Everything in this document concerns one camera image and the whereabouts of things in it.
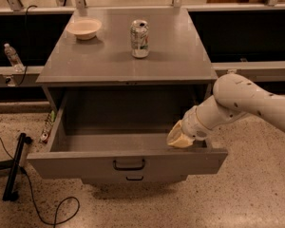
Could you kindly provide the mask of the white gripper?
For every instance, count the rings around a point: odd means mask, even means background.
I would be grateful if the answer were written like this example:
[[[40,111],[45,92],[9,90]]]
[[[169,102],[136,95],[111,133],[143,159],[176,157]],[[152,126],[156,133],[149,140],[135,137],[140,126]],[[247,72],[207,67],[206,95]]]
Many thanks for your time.
[[[198,119],[197,107],[193,106],[178,120],[167,137],[167,144],[175,148],[186,148],[194,141],[204,141],[211,130],[206,128]]]

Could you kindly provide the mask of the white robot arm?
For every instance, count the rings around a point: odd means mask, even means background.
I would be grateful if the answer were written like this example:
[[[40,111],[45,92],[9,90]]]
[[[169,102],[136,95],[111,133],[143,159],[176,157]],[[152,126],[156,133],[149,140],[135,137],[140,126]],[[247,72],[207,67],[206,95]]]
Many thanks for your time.
[[[187,110],[173,126],[167,144],[189,147],[194,141],[207,139],[217,126],[232,123],[247,113],[285,133],[285,96],[268,92],[241,75],[225,74],[215,81],[213,94]]]

